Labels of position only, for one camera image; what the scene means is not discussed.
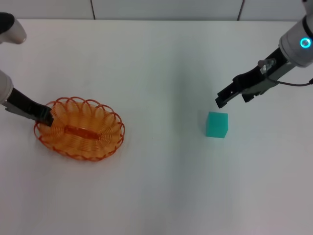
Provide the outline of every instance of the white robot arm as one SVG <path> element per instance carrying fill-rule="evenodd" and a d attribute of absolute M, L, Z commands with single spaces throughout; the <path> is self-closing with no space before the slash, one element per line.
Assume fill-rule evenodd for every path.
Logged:
<path fill-rule="evenodd" d="M 0 43 L 21 44 L 26 40 L 26 33 L 15 17 L 8 13 L 0 13 Z M 11 78 L 0 70 L 0 104 L 6 110 L 39 121 L 48 126 L 52 125 L 51 109 L 38 104 L 13 87 Z"/>
<path fill-rule="evenodd" d="M 313 0 L 302 2 L 307 15 L 280 38 L 277 50 L 265 60 L 260 60 L 253 70 L 236 76 L 229 86 L 218 93 L 215 101 L 219 108 L 238 94 L 242 94 L 244 101 L 249 102 L 277 84 L 290 86 L 313 84 L 313 79 L 305 84 L 278 81 L 294 67 L 305 68 L 313 62 Z"/>

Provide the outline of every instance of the cable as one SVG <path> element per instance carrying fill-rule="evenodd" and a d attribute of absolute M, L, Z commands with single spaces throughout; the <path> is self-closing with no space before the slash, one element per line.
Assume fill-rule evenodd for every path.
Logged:
<path fill-rule="evenodd" d="M 239 10 L 239 14 L 238 14 L 238 17 L 237 17 L 237 21 L 240 20 L 241 13 L 243 12 L 243 8 L 244 8 L 244 5 L 245 5 L 245 1 L 246 1 L 246 0 L 243 0 L 243 2 L 241 3 L 241 7 L 240 7 L 240 10 Z"/>
<path fill-rule="evenodd" d="M 94 9 L 93 9 L 92 0 L 90 0 L 90 4 L 91 4 L 91 9 L 92 9 L 92 16 L 93 16 L 93 19 L 95 20 L 95 19 L 96 19 L 96 16 L 95 16 L 95 14 L 94 14 Z"/>
<path fill-rule="evenodd" d="M 283 84 L 283 85 L 292 86 L 292 87 L 306 87 L 308 85 L 313 84 L 313 78 L 308 83 L 304 83 L 304 84 L 294 84 L 294 83 L 288 83 L 288 82 L 275 81 L 273 79 L 270 79 L 268 76 L 265 76 L 265 78 L 272 83 Z"/>

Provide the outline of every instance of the table surface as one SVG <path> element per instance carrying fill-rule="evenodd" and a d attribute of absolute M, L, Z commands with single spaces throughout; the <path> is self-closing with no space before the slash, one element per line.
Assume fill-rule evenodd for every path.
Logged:
<path fill-rule="evenodd" d="M 217 93 L 277 48 L 294 23 L 21 20 L 0 69 L 46 104 L 110 105 L 122 147 L 98 163 L 67 159 L 0 110 L 0 234 L 311 235 L 312 87 L 279 85 L 219 110 Z M 284 81 L 305 83 L 313 66 Z M 225 139 L 204 136 L 209 111 Z"/>

